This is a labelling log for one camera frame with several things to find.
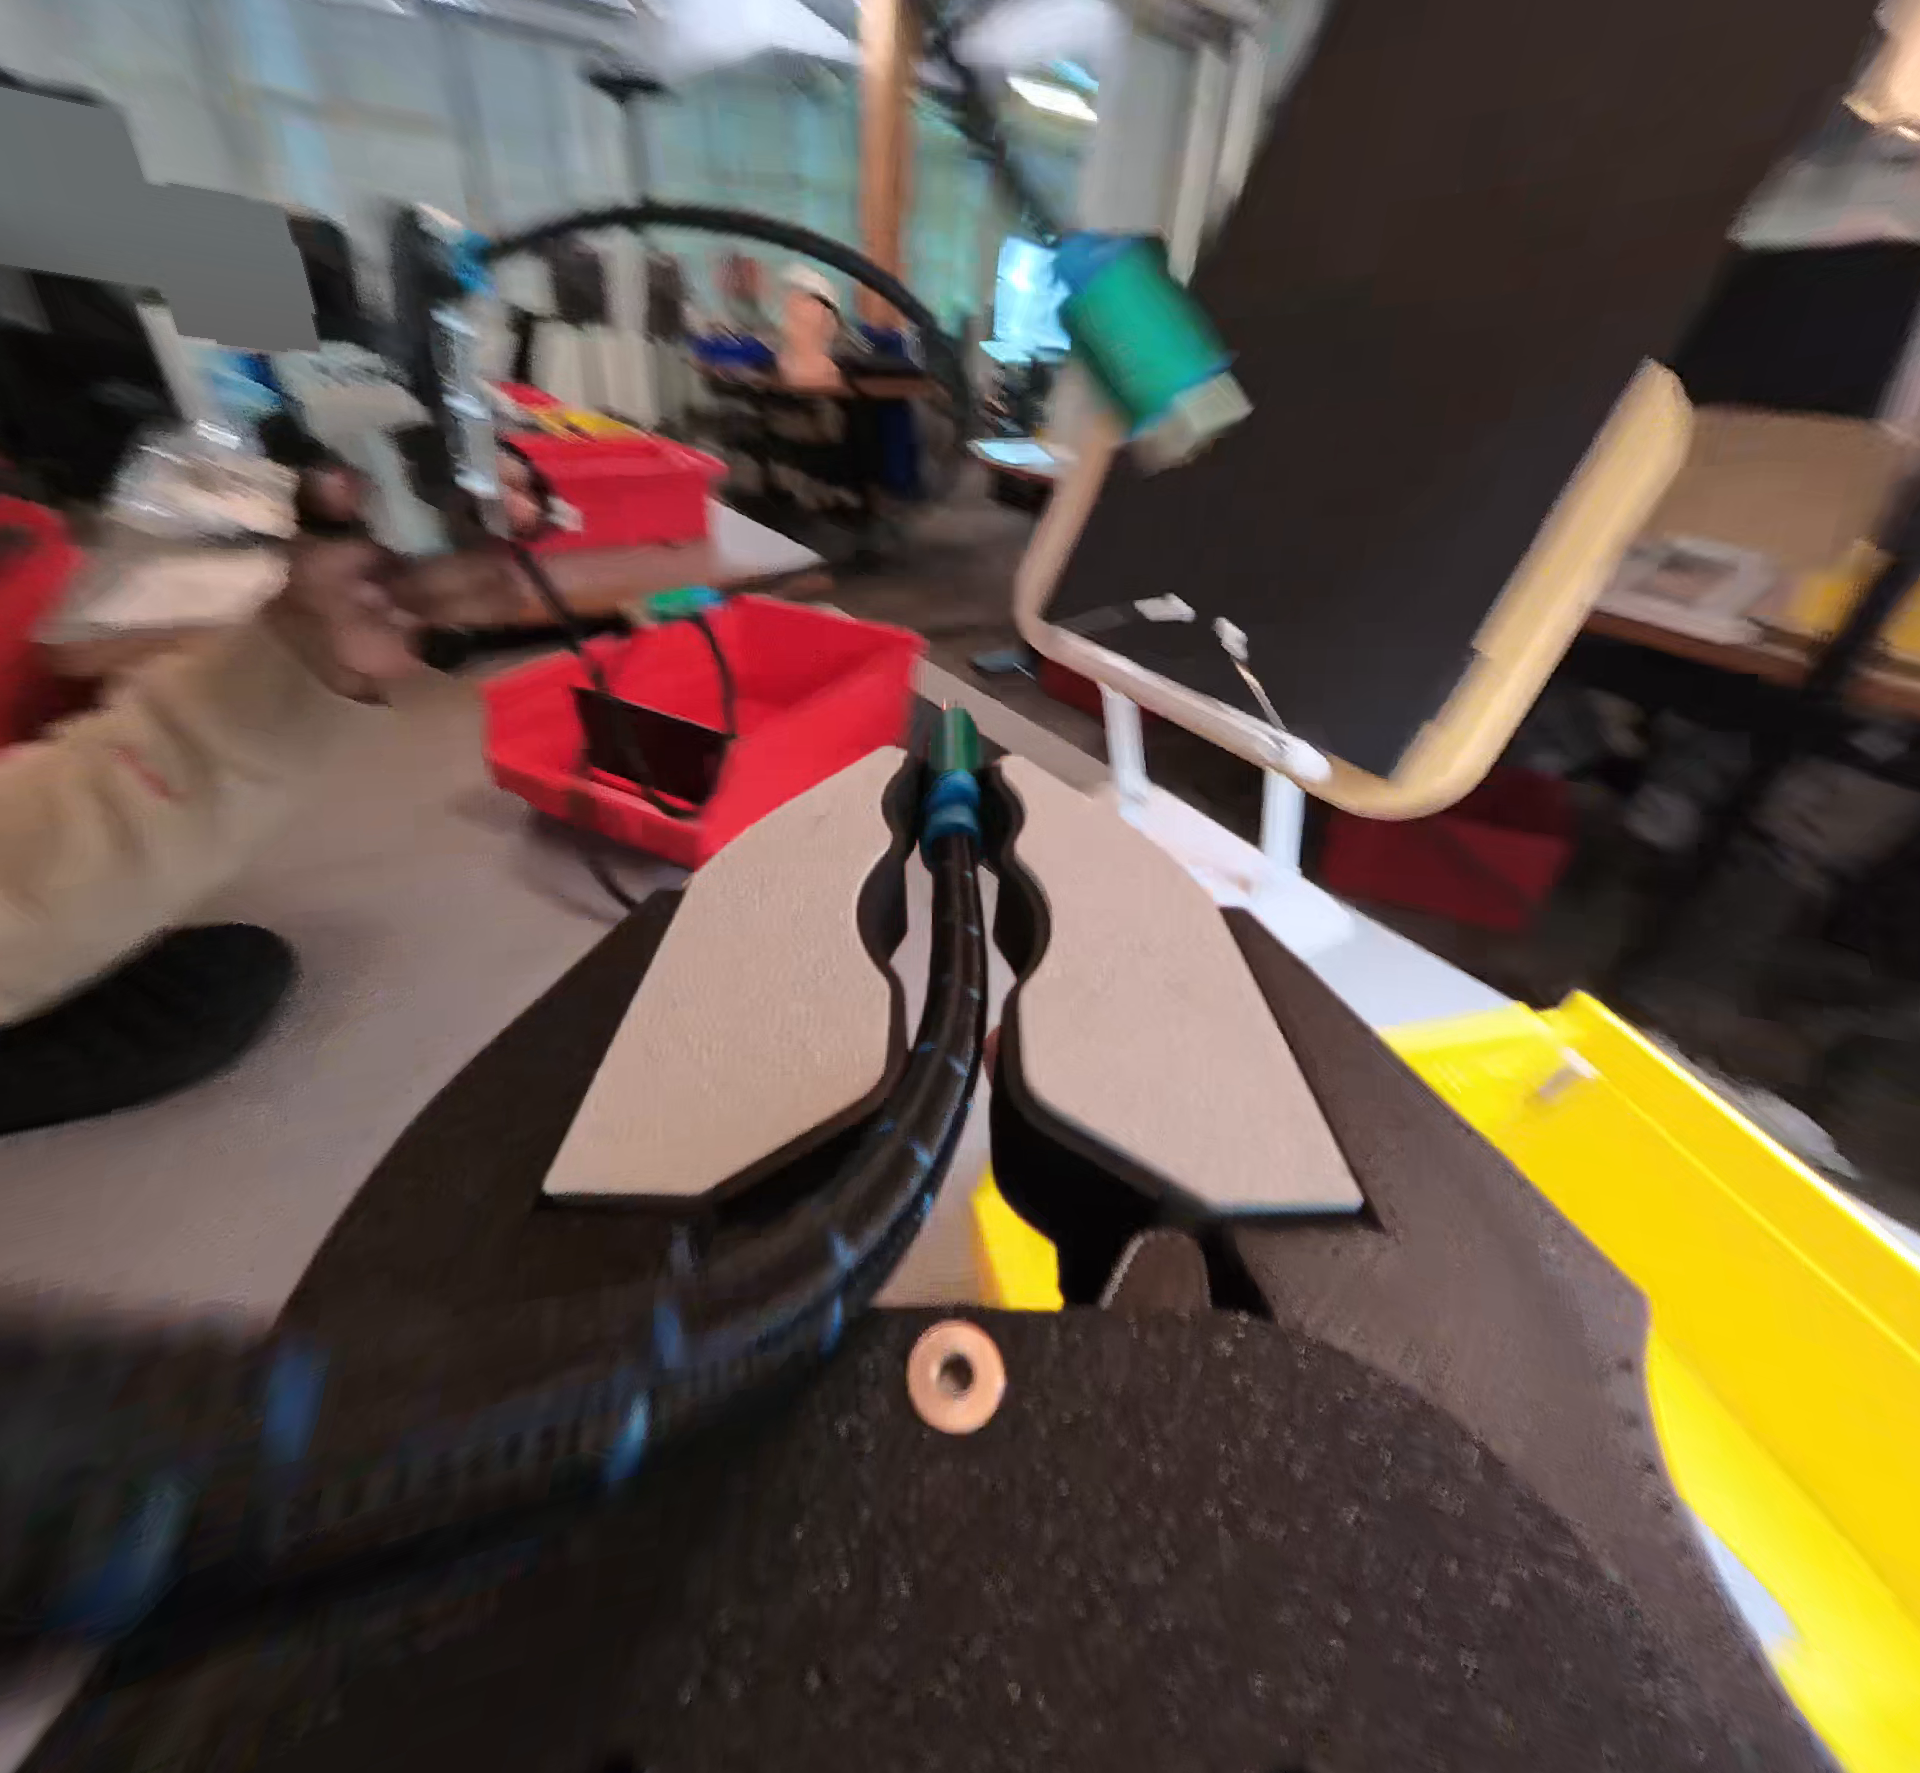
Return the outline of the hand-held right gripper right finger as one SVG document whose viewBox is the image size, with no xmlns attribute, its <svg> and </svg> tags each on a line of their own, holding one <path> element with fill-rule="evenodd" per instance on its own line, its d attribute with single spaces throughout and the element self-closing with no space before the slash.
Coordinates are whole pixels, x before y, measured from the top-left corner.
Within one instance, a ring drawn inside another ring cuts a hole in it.
<svg viewBox="0 0 1920 1773">
<path fill-rule="evenodd" d="M 1205 1219 L 1354 1215 L 1364 1192 L 1230 916 L 1110 800 L 1024 757 L 998 953 L 996 1101 L 1110 1181 Z"/>
</svg>

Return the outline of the black board on white stand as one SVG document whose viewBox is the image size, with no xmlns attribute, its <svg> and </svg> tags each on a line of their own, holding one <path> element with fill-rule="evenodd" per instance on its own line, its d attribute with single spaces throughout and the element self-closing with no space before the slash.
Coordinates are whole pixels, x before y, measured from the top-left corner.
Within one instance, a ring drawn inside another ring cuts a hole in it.
<svg viewBox="0 0 1920 1773">
<path fill-rule="evenodd" d="M 1250 411 L 1163 470 L 1090 415 L 1015 588 L 1103 690 L 1119 812 L 1219 905 L 1343 944 L 1305 799 L 1425 817 L 1493 769 L 1687 459 L 1665 355 L 1881 2 L 1318 0 L 1193 274 Z M 1164 593 L 1198 623 L 1135 612 Z M 1283 770 L 1219 615 L 1331 778 Z"/>
</svg>

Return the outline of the red fabric floor bin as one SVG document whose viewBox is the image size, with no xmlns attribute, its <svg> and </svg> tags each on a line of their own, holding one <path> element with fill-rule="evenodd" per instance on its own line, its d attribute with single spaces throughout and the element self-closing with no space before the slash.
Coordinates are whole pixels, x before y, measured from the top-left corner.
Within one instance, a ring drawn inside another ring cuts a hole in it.
<svg viewBox="0 0 1920 1773">
<path fill-rule="evenodd" d="M 1568 780 L 1498 769 L 1456 805 L 1412 821 L 1334 810 L 1317 857 L 1327 888 L 1495 934 L 1529 931 L 1576 849 Z"/>
</svg>

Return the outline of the yellow plastic bin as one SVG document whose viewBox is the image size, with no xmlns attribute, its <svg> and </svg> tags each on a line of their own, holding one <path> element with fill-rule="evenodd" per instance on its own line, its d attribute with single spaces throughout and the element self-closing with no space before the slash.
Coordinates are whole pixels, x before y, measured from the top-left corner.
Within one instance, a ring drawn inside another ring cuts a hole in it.
<svg viewBox="0 0 1920 1773">
<path fill-rule="evenodd" d="M 1916 1258 L 1587 994 L 1273 1001 L 1364 1216 L 1219 1225 L 1287 1328 L 1500 1452 L 1635 1587 L 1726 1567 L 1841 1769 L 1916 1769 Z"/>
</svg>

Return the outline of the red plastic bin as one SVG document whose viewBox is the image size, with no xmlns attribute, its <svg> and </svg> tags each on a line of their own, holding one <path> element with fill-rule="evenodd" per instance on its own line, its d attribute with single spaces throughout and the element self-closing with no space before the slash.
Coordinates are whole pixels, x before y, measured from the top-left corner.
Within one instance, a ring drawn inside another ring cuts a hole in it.
<svg viewBox="0 0 1920 1773">
<path fill-rule="evenodd" d="M 919 637 L 829 609 L 737 595 L 680 617 L 589 640 L 482 686 L 493 783 L 580 834 L 699 869 L 748 826 L 877 751 L 910 721 Z M 589 775 L 572 690 L 594 686 L 733 732 L 704 809 L 665 802 Z"/>
<path fill-rule="evenodd" d="M 523 431 L 496 442 L 516 460 L 541 522 L 523 539 L 539 560 L 709 539 L 709 505 L 726 465 L 651 433 L 563 436 Z"/>
</svg>

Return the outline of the person's left hand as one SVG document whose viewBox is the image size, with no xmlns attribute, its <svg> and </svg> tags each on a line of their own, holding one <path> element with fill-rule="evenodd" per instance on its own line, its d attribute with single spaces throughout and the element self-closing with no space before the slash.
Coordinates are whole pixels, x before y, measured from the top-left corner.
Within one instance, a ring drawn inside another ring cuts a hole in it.
<svg viewBox="0 0 1920 1773">
<path fill-rule="evenodd" d="M 268 604 L 279 638 L 333 694 L 385 704 L 421 667 L 436 618 L 436 560 L 406 558 L 372 539 L 363 480 L 349 465 L 314 463 L 297 477 L 295 542 Z"/>
</svg>

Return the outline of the black bin divider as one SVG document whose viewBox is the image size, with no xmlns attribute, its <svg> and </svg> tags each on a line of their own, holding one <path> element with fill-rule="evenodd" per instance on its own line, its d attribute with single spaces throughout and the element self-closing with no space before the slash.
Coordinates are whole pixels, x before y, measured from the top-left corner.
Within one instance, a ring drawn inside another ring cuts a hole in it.
<svg viewBox="0 0 1920 1773">
<path fill-rule="evenodd" d="M 704 809 L 712 799 L 735 737 L 653 704 L 638 704 L 603 689 L 572 690 L 580 724 L 580 764 L 613 778 L 676 815 Z"/>
</svg>

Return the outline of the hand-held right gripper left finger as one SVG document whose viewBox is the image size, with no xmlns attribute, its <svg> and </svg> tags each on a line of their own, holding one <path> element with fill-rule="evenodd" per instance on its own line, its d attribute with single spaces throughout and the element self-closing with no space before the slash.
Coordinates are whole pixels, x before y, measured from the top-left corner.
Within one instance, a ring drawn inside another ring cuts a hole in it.
<svg viewBox="0 0 1920 1773">
<path fill-rule="evenodd" d="M 916 767 L 781 805 L 680 905 L 542 1179 L 561 1205 L 717 1205 L 869 1114 L 907 1056 Z"/>
</svg>

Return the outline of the wooden desk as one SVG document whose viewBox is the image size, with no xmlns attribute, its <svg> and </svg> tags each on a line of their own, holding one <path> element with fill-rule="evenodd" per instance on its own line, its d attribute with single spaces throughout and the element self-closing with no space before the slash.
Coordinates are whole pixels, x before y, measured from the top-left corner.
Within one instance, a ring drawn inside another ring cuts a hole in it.
<svg viewBox="0 0 1920 1773">
<path fill-rule="evenodd" d="M 1893 568 L 1916 436 L 1876 420 L 1708 408 L 1587 637 L 1772 685 Z"/>
</svg>

